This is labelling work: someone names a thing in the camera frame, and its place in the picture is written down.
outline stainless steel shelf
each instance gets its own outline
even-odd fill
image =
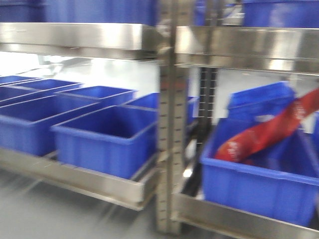
[[[0,51],[123,60],[155,58],[154,27],[122,23],[0,23]]]
[[[319,29],[180,26],[178,62],[186,65],[319,74]]]
[[[173,195],[173,219],[237,239],[318,239],[319,231],[232,209],[188,196]]]
[[[0,167],[39,178],[44,182],[72,190],[136,211],[142,210],[155,193],[158,171],[156,156],[137,172],[132,180],[71,165],[62,165],[45,157],[35,157],[0,149]]]

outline shelving unit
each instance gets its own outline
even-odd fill
[[[317,75],[318,42],[319,29],[181,26],[175,52],[187,66]],[[188,170],[173,195],[174,220],[239,239],[319,237],[314,229],[204,201],[200,165],[195,160]]]
[[[161,0],[160,4],[157,28],[120,23],[0,23],[0,51],[157,59],[158,155],[131,180],[61,165],[52,155],[34,157],[4,149],[0,167],[137,211],[156,191],[157,227],[164,233],[179,234],[181,223],[187,223],[239,239],[318,239],[319,231],[314,229],[204,201],[197,160],[200,150],[188,165],[184,154],[189,143],[185,119],[190,66],[202,67],[200,149],[211,127],[217,69],[318,75],[319,29],[190,26],[194,0]],[[220,9],[214,11],[217,14],[206,16],[209,24],[221,21]]]
[[[154,27],[120,23],[0,23],[0,51],[147,61],[161,37]],[[136,211],[155,194],[154,155],[130,180],[71,165],[50,155],[35,157],[0,150],[0,167]]]

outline perforated metal post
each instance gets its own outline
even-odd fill
[[[217,69],[202,68],[199,88],[199,112],[198,112],[198,138],[197,147],[200,147],[211,130],[214,97],[216,88]]]
[[[172,192],[184,170],[188,70],[176,67],[176,26],[190,24],[193,0],[161,0],[159,149],[160,178],[157,190],[157,226],[160,232],[179,234],[180,223],[171,219]]]

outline plastic bin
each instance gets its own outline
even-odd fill
[[[244,0],[244,26],[319,27],[317,0]]]
[[[100,103],[101,107],[106,107],[123,104],[124,102],[131,100],[134,93],[134,90],[106,86],[92,86],[63,91],[57,94],[64,98],[76,97],[86,99],[91,102]]]
[[[315,123],[314,131],[311,134],[314,148],[316,149],[317,155],[319,155],[319,112],[315,112]]]
[[[55,150],[50,127],[97,109],[78,99],[49,96],[0,108],[0,146],[44,156]]]
[[[25,76],[2,76],[0,77],[0,86],[12,85],[16,83],[38,80],[40,78],[25,77]]]
[[[194,24],[205,25],[206,0],[196,0],[194,8]]]
[[[1,22],[43,22],[43,0],[1,0]]]
[[[10,87],[16,87],[19,89],[32,89],[42,92],[44,96],[50,96],[55,92],[79,88],[81,85],[82,83],[70,81],[41,79],[36,81],[13,84]]]
[[[155,26],[158,0],[46,0],[48,22],[118,22]]]
[[[33,89],[19,89],[10,86],[0,87],[0,107],[40,97],[42,97],[42,93]]]
[[[151,93],[146,96],[133,99],[125,103],[126,106],[157,111],[159,107],[159,93]],[[187,124],[191,124],[198,112],[198,97],[188,97],[187,102]]]
[[[232,93],[228,104],[228,118],[262,122],[279,114],[295,99],[289,82],[251,88]]]
[[[156,112],[108,107],[52,127],[58,160],[129,179],[156,152]]]
[[[266,168],[213,158],[223,142],[249,126],[221,119],[209,137],[201,156],[205,199],[306,226],[316,206],[319,166],[302,130],[249,158],[251,164]]]

